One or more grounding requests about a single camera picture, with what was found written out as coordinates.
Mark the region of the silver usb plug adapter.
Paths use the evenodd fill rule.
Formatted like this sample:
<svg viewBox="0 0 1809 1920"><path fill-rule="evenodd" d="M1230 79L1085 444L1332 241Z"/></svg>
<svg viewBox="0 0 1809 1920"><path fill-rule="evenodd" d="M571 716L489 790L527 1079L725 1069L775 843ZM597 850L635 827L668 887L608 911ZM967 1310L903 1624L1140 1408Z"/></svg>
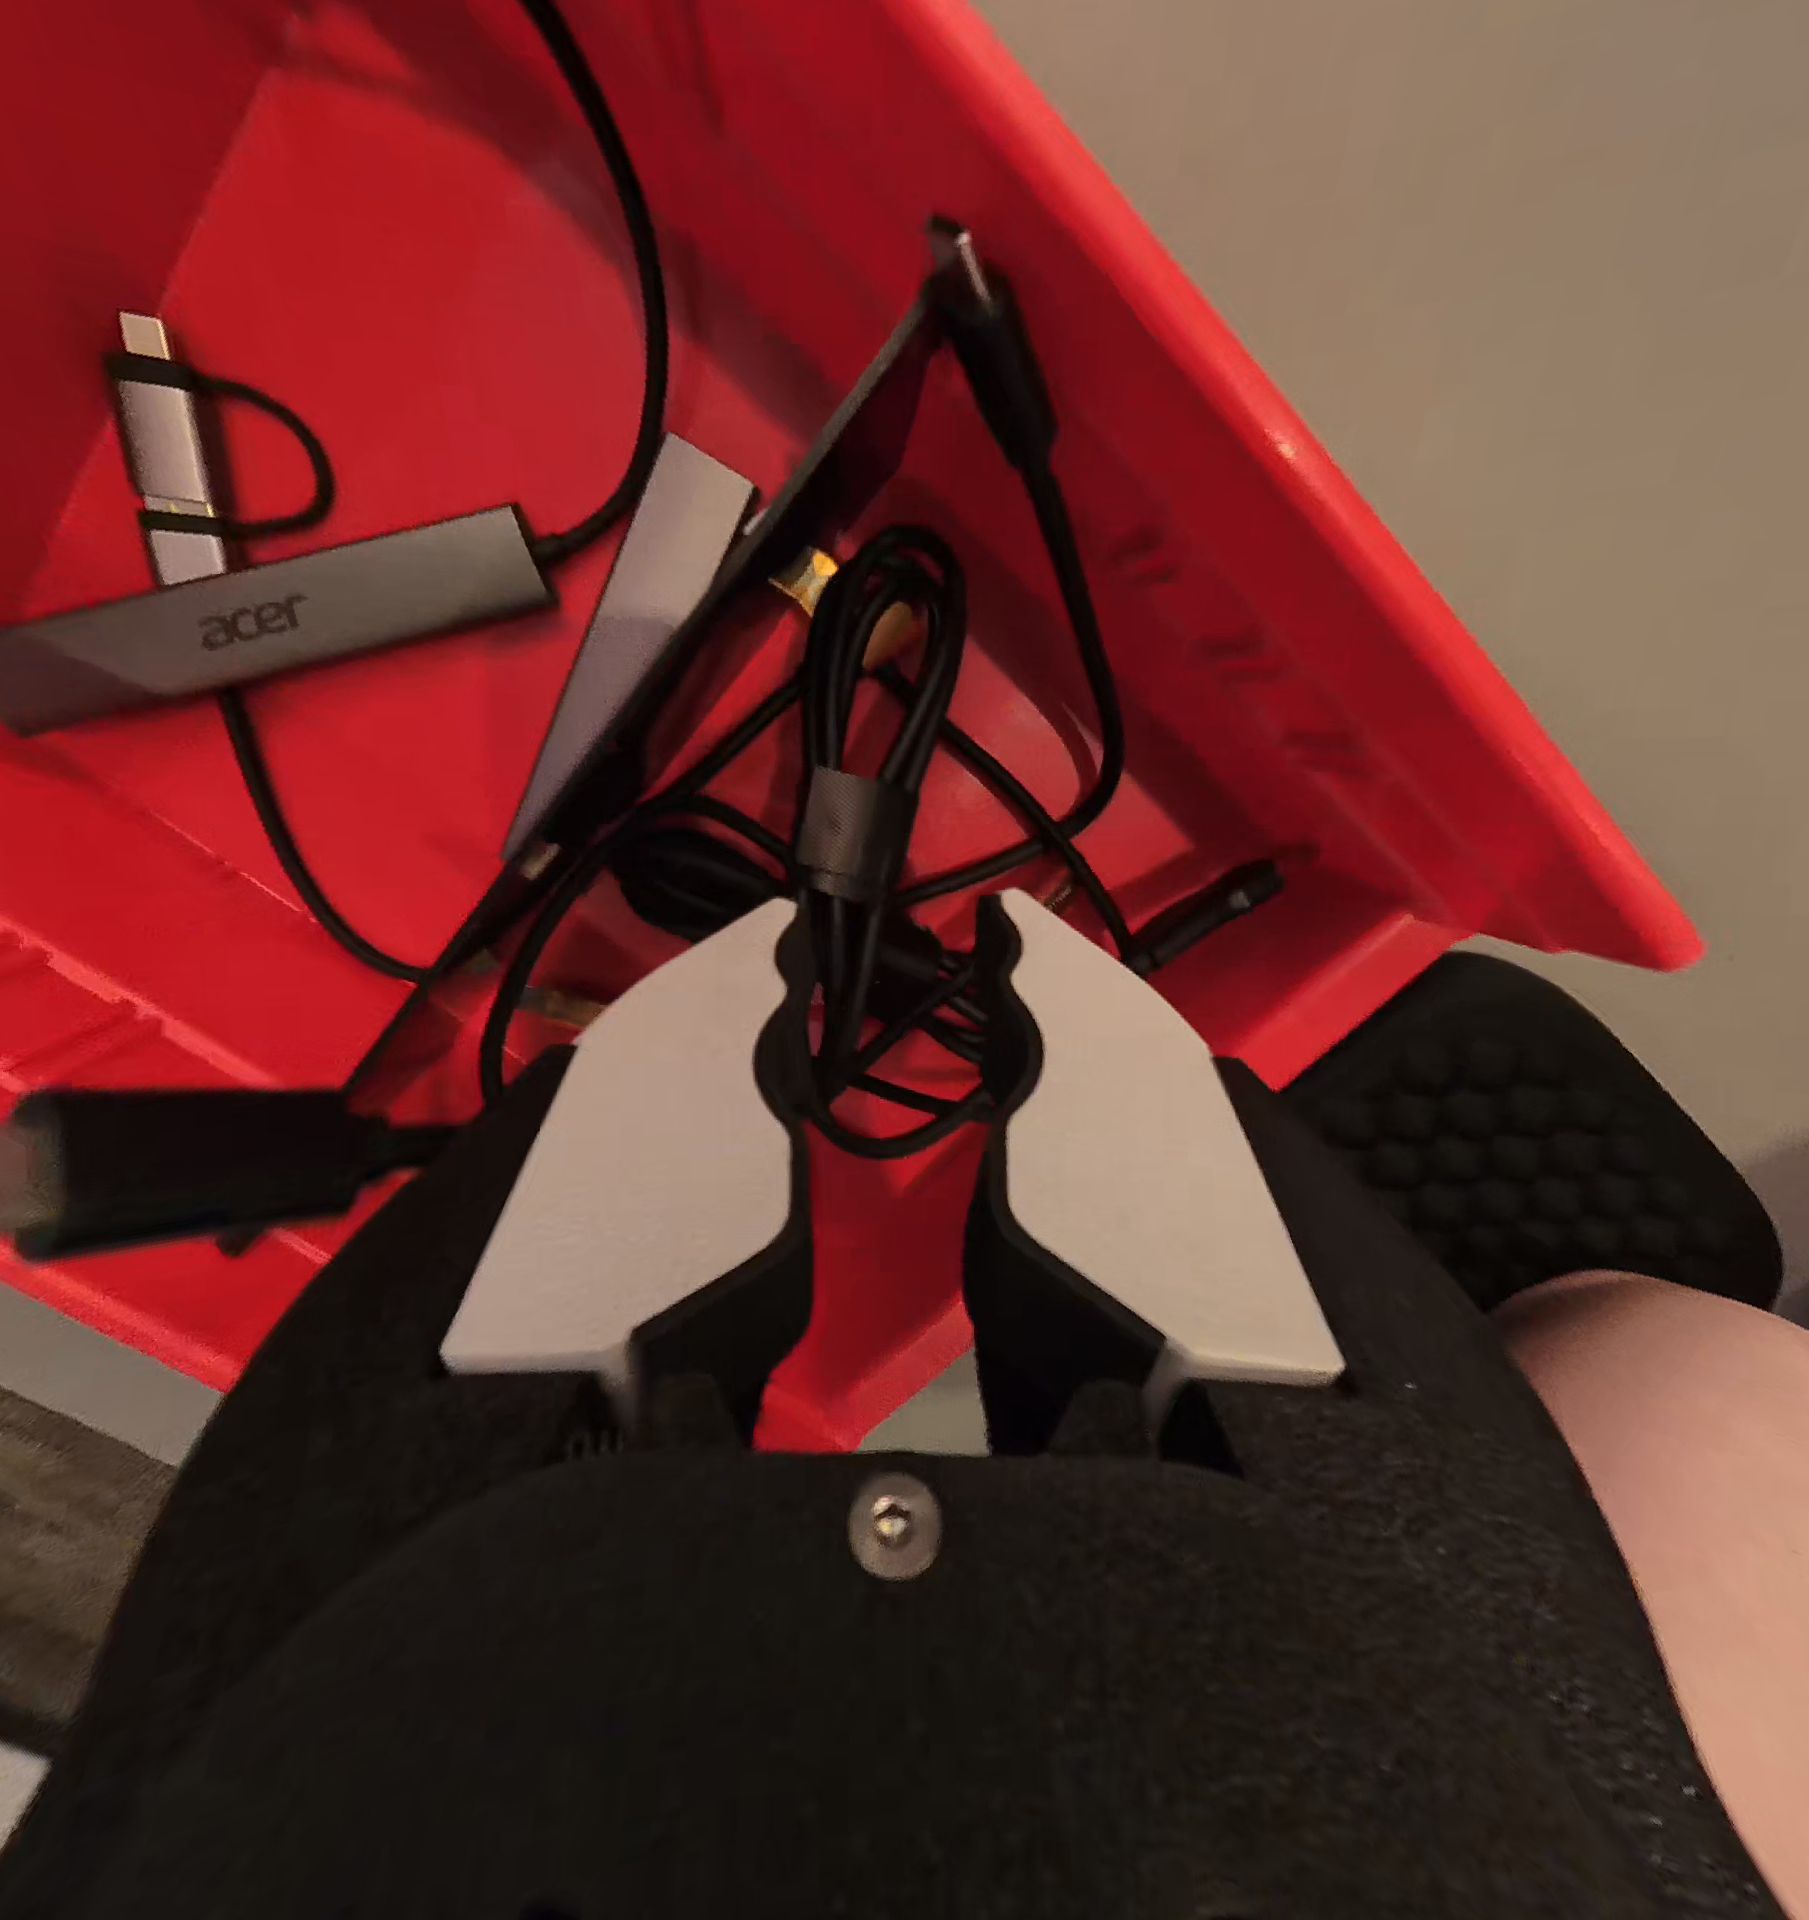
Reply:
<svg viewBox="0 0 1809 1920"><path fill-rule="evenodd" d="M119 310L119 347L102 370L115 402L126 479L138 500L138 529L158 587L225 577L249 543L319 525L335 504L335 471L306 422L278 398L239 380L179 360L164 321ZM228 463L223 454L219 409L250 409L303 450L310 473L305 506L278 515L225 509Z"/></svg>

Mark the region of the grey usb hub with logo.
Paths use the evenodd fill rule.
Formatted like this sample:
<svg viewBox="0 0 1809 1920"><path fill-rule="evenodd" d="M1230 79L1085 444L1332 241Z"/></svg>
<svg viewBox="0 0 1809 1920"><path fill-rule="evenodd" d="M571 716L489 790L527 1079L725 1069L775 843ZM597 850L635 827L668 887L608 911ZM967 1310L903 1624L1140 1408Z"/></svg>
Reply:
<svg viewBox="0 0 1809 1920"><path fill-rule="evenodd" d="M504 504L3 627L0 722L12 733L35 737L196 696L226 703L309 665L527 616L556 605L556 567L632 512L667 436L671 321L657 229L563 6L521 9L581 110L629 232L644 388L615 489L553 532L534 532L519 506Z"/></svg>

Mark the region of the plain grey usb hub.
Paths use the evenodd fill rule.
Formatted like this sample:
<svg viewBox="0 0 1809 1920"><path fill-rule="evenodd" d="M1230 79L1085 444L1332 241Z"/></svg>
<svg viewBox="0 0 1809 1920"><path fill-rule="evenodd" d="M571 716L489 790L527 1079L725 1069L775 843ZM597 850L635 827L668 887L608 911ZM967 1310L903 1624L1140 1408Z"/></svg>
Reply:
<svg viewBox="0 0 1809 1920"><path fill-rule="evenodd" d="M668 432L561 683L504 841L523 870L629 783L644 695L749 522L754 483Z"/></svg>

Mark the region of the red plastic bin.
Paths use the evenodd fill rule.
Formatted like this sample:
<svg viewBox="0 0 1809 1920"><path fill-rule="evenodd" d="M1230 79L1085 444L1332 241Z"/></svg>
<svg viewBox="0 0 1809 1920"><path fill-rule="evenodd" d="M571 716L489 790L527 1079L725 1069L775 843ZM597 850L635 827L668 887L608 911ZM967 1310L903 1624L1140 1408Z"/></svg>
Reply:
<svg viewBox="0 0 1809 1920"><path fill-rule="evenodd" d="M1284 895L1156 975L1287 1083L1447 948L1681 970L1685 908L966 4L563 4L671 288L668 423L768 500L926 268L935 213L1009 279L1130 755L1085 854L1154 917L1247 859ZM604 166L518 4L0 4L0 627L149 582L102 353L158 310L288 402L316 534L594 509L644 388ZM896 483L971 577L958 724L1045 804L1088 779L1083 676L1027 502L938 354ZM497 873L615 542L561 607L256 692L317 877L426 960ZM215 711L0 724L0 1115L46 1085L335 1085L402 1004L294 903ZM976 1130L821 1144L812 1331L762 1437L850 1445L956 1353ZM0 1279L228 1388L347 1225Z"/></svg>

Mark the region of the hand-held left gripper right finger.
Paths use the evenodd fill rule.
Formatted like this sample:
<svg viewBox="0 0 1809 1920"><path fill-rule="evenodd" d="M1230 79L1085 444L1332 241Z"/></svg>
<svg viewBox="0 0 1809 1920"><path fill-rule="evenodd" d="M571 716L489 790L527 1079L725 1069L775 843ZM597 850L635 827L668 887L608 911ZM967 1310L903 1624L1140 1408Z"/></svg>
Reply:
<svg viewBox="0 0 1809 1920"><path fill-rule="evenodd" d="M1332 1388L1345 1353L1207 1043L1022 889L984 899L988 1130L967 1318L988 1450L1114 1384L1154 1442L1194 1384Z"/></svg>

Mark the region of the person's left forearm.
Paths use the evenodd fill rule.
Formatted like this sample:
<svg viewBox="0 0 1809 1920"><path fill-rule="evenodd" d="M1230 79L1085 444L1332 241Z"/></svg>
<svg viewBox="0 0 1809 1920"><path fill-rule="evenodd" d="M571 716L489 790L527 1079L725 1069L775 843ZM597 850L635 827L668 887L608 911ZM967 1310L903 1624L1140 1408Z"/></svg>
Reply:
<svg viewBox="0 0 1809 1920"><path fill-rule="evenodd" d="M1809 1915L1809 1331L1625 1272L1491 1318L1597 1493L1721 1803Z"/></svg>

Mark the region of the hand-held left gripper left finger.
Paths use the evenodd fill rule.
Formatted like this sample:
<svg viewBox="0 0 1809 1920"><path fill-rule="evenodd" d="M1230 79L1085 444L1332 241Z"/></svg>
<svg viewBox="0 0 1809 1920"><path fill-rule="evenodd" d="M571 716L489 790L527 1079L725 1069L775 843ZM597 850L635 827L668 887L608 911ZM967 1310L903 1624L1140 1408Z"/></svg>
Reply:
<svg viewBox="0 0 1809 1920"><path fill-rule="evenodd" d="M592 1374L612 1404L704 1375L756 1404L810 1324L807 948L775 899L574 1043L439 1358Z"/></svg>

